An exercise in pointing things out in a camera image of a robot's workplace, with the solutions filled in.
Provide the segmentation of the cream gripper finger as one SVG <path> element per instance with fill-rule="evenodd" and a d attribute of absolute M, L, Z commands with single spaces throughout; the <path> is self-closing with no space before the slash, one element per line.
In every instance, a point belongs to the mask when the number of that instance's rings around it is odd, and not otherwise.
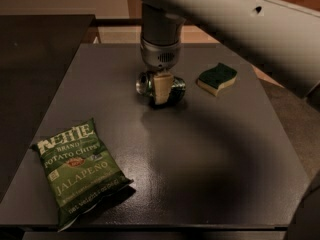
<path fill-rule="evenodd" d="M 168 101 L 174 76 L 169 72 L 157 73 L 154 78 L 154 100 L 156 105 L 162 105 Z"/>

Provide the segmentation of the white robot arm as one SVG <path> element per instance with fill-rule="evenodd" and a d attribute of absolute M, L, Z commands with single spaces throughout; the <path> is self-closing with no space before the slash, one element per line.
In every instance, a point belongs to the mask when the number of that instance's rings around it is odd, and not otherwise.
<path fill-rule="evenodd" d="M 310 105 L 320 105 L 320 13 L 281 0 L 141 0 L 147 68 L 178 61 L 186 21 L 260 68 Z"/>

